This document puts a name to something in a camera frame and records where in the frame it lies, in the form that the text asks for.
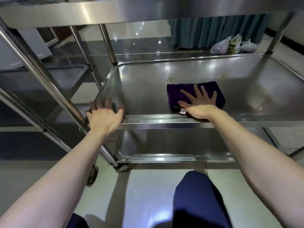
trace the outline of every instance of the blue curtain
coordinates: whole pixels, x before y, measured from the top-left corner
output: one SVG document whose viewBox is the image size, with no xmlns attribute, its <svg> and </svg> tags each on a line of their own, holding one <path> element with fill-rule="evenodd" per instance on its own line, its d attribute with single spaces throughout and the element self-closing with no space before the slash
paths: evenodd
<svg viewBox="0 0 304 228">
<path fill-rule="evenodd" d="M 172 43 L 178 48 L 210 48 L 226 37 L 260 43 L 271 14 L 169 20 Z"/>
</svg>

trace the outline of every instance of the stainless steel tray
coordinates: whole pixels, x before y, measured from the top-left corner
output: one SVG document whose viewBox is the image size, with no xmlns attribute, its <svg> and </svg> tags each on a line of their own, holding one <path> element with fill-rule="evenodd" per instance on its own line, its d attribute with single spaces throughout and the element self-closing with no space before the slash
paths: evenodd
<svg viewBox="0 0 304 228">
<path fill-rule="evenodd" d="M 262 128 L 247 128 L 272 144 Z M 215 128 L 122 130 L 115 148 L 119 163 L 234 162 Z"/>
<path fill-rule="evenodd" d="M 96 98 L 124 104 L 119 129 L 211 128 L 171 112 L 166 85 L 216 81 L 224 110 L 245 127 L 304 126 L 304 80 L 267 55 L 228 55 L 119 63 Z"/>
</svg>

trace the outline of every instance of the wall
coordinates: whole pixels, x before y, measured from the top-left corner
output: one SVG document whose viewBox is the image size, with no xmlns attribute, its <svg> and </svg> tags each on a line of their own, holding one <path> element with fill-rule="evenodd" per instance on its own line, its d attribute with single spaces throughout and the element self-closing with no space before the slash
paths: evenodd
<svg viewBox="0 0 304 228">
<path fill-rule="evenodd" d="M 0 161 L 0 216 L 57 161 Z"/>
<path fill-rule="evenodd" d="M 272 30 L 277 31 L 280 24 L 283 22 L 287 12 L 273 13 L 269 21 L 268 27 Z M 285 37 L 304 45 L 304 11 L 299 11 L 292 22 L 290 23 Z"/>
</svg>

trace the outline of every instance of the forearm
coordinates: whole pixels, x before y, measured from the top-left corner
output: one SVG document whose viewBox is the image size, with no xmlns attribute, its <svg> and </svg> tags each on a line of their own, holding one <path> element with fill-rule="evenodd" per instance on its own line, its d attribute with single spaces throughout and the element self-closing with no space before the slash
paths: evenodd
<svg viewBox="0 0 304 228">
<path fill-rule="evenodd" d="M 221 134 L 246 180 L 277 218 L 288 227 L 304 224 L 304 169 L 226 112 L 216 110 L 210 121 Z"/>
<path fill-rule="evenodd" d="M 0 218 L 0 228 L 65 227 L 107 135 L 90 131 L 11 206 Z"/>
</svg>

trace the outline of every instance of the stainless steel cart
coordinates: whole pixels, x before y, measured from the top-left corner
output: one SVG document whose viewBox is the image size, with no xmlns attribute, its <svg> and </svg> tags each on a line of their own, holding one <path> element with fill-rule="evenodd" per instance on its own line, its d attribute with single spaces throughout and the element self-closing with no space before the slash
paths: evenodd
<svg viewBox="0 0 304 228">
<path fill-rule="evenodd" d="M 29 46 L 9 29 L 69 25 L 85 57 L 86 67 L 100 89 L 96 98 L 104 101 L 110 96 L 114 106 L 123 103 L 126 107 L 115 153 L 111 153 L 106 146 L 101 149 L 101 153 L 114 167 L 147 162 L 234 161 L 210 122 L 170 111 L 166 94 L 168 83 L 216 81 L 226 98 L 224 110 L 283 152 L 267 127 L 304 126 L 304 79 L 271 54 L 295 11 L 302 9 L 304 0 L 21 0 L 5 3 L 0 8 L 2 39 L 61 108 L 52 111 L 49 121 L 45 122 L 40 112 L 34 112 L 35 106 L 31 106 L 31 109 L 25 105 L 26 100 L 3 89 L 0 90 L 0 99 L 33 126 L 25 123 L 26 127 L 30 127 L 28 131 L 42 132 L 66 151 L 70 148 L 56 133 L 56 127 L 74 123 L 85 133 L 89 130 L 84 118 L 89 105 L 73 104 L 70 95 L 63 91 L 59 82 L 54 81 L 51 70 L 47 70 Z M 289 13 L 263 55 L 240 54 L 122 63 L 116 60 L 105 27 L 105 23 L 275 11 Z M 75 25 L 88 24 L 99 25 L 113 64 L 102 86 L 75 28 Z"/>
</svg>

